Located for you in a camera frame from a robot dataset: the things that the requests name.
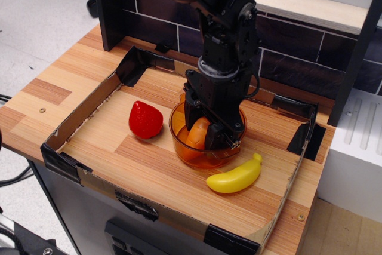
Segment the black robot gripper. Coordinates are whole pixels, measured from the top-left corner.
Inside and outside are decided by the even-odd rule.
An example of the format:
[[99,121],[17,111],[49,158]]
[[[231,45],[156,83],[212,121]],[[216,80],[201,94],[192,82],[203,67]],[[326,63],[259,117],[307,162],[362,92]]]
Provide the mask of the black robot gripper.
[[188,69],[184,114],[186,128],[190,131],[196,121],[206,117],[211,123],[205,136],[205,150],[237,148],[245,124],[239,112],[247,96],[251,72],[240,68],[232,79],[218,80]]

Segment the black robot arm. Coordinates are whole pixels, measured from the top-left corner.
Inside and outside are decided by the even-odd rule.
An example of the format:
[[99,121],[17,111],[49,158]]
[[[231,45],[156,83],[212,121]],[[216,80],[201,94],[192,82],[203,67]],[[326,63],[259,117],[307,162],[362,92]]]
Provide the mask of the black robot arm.
[[198,12],[204,40],[198,68],[186,71],[186,127],[206,117],[206,150],[238,148],[245,130],[239,107],[252,97],[249,85],[257,78],[252,63],[260,45],[255,0],[175,1]]

